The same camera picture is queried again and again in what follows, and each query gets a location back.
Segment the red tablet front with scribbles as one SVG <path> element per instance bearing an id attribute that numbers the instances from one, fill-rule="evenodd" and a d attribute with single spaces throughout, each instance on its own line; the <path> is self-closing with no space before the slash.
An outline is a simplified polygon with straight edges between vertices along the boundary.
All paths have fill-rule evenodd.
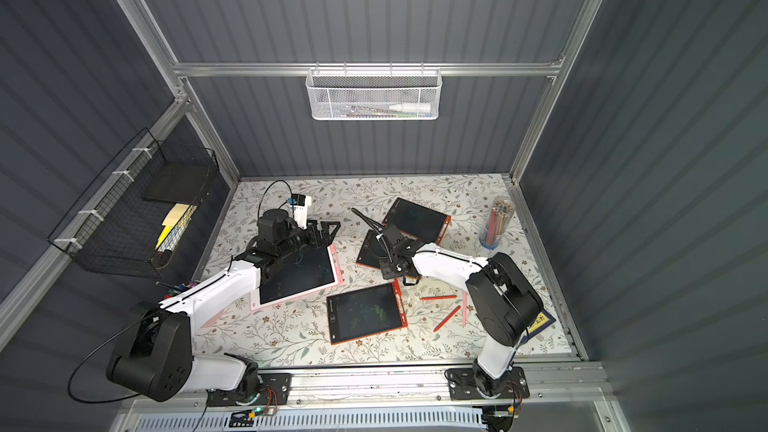
<path id="1" fill-rule="evenodd" d="M 326 305 L 332 345 L 403 329 L 392 282 L 331 295 Z"/>

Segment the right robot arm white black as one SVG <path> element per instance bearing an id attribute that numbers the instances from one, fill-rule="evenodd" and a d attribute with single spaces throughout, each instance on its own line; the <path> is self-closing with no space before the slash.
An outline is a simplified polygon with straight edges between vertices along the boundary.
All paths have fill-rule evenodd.
<path id="1" fill-rule="evenodd" d="M 383 249 L 378 260 L 385 279 L 413 286 L 433 278 L 469 295 L 486 333 L 473 363 L 475 386 L 484 397 L 499 395 L 510 381 L 518 347 L 544 310 L 532 284 L 504 253 L 469 256 L 409 238 L 392 224 L 374 223 L 370 228 Z"/>

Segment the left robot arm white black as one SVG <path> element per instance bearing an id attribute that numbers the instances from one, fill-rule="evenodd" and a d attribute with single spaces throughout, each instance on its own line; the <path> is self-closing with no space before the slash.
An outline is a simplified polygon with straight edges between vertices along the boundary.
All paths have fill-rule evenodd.
<path id="1" fill-rule="evenodd" d="M 251 404 L 262 390 L 256 363 L 239 356 L 197 355 L 192 336 L 232 302 L 269 283 L 295 255 L 329 251 L 338 221 L 298 222 L 284 209 L 258 220 L 256 237 L 221 272 L 157 304 L 140 302 L 119 333 L 107 379 L 164 402 L 180 393 L 222 393 L 230 403 Z"/>

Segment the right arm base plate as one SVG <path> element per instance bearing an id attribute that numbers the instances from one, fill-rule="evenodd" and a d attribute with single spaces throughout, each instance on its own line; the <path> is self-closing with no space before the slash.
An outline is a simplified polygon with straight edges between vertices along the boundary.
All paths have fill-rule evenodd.
<path id="1" fill-rule="evenodd" d="M 477 364 L 444 371 L 452 400 L 515 400 L 530 397 L 527 379 L 521 367 L 508 368 L 501 377 L 492 378 Z"/>

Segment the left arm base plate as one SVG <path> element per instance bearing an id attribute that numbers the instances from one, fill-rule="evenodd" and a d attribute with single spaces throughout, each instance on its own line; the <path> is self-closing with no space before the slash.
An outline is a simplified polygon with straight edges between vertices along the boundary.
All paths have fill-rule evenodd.
<path id="1" fill-rule="evenodd" d="M 267 407 L 283 406 L 288 402 L 293 376 L 288 373 L 259 373 L 255 384 L 249 382 L 232 391 L 213 390 L 207 393 L 208 407 Z"/>

